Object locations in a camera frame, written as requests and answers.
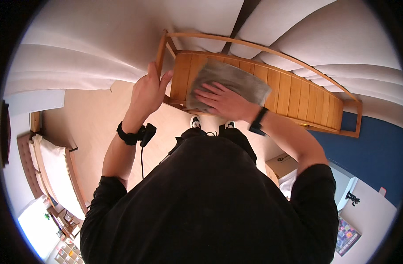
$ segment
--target black watch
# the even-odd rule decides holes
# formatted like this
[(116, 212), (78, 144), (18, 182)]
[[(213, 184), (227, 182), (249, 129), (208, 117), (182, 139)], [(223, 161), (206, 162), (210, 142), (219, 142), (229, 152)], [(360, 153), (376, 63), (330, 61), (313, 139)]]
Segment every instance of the black watch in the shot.
[(129, 146), (134, 146), (137, 144), (137, 141), (142, 140), (144, 131), (145, 131), (145, 126), (142, 125), (141, 128), (139, 129), (139, 131), (137, 132), (137, 134), (125, 133), (122, 130), (122, 121), (118, 125), (118, 128), (117, 128), (118, 135), (120, 136), (120, 138), (122, 140), (125, 141), (125, 144), (129, 145)]
[(262, 118), (267, 111), (269, 111), (269, 109), (267, 109), (266, 107), (263, 107), (260, 110), (260, 112), (257, 114), (257, 117), (254, 119), (253, 123), (250, 125), (249, 131), (262, 135), (262, 136), (266, 135), (266, 133), (264, 133), (262, 130), (260, 130), (262, 128), (262, 125), (260, 124), (260, 122), (262, 121)]

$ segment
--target poster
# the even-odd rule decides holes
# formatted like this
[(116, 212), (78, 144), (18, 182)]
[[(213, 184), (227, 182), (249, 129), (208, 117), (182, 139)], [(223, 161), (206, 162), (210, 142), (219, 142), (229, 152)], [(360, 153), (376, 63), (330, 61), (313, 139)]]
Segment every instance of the poster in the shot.
[(339, 226), (335, 251), (338, 252), (340, 256), (344, 256), (357, 240), (359, 240), (361, 234), (340, 216), (338, 216), (338, 220)]

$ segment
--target black cable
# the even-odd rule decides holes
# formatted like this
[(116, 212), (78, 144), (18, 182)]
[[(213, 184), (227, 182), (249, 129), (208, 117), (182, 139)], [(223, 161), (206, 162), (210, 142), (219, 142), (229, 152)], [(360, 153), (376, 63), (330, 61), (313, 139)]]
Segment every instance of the black cable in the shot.
[(141, 156), (140, 156), (140, 160), (141, 160), (141, 178), (144, 180), (145, 179), (145, 175), (143, 173), (143, 148), (141, 147)]

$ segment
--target bed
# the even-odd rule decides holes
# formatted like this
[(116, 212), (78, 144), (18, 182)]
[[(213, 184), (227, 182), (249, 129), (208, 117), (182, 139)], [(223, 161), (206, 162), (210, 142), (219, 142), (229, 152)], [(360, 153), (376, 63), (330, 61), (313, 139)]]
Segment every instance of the bed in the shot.
[(74, 149), (53, 145), (34, 132), (17, 137), (17, 143), (34, 197), (45, 194), (84, 220), (88, 209), (77, 179)]
[[(332, 92), (310, 80), (255, 60), (207, 51), (177, 50), (172, 38), (220, 40), (245, 45), (280, 56), (330, 81), (344, 91), (350, 100), (342, 100)], [(287, 117), (306, 129), (359, 137), (362, 102), (335, 80), (296, 58), (243, 40), (199, 33), (168, 33), (167, 30), (164, 30), (156, 57), (156, 67), (159, 77), (166, 49), (169, 50), (175, 59), (171, 93), (170, 96), (165, 95), (163, 100), (164, 103), (170, 106), (192, 114), (206, 114), (197, 109), (188, 109), (186, 107), (186, 97), (194, 79), (204, 66), (206, 60), (214, 59), (247, 71), (268, 84), (272, 88), (272, 92), (266, 99), (264, 106), (270, 111)], [(342, 114), (345, 106), (357, 108), (357, 126), (355, 131), (341, 130)]]

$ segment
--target white sneaker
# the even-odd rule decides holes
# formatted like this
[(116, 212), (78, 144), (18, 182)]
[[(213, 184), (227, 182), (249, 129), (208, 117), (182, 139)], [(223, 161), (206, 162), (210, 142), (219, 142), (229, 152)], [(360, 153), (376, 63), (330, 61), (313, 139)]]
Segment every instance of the white sneaker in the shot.
[(190, 127), (191, 128), (202, 128), (202, 124), (200, 123), (199, 115), (195, 114), (190, 119)]
[(227, 129), (227, 128), (236, 128), (235, 121), (230, 121), (230, 120), (226, 121), (225, 129)]

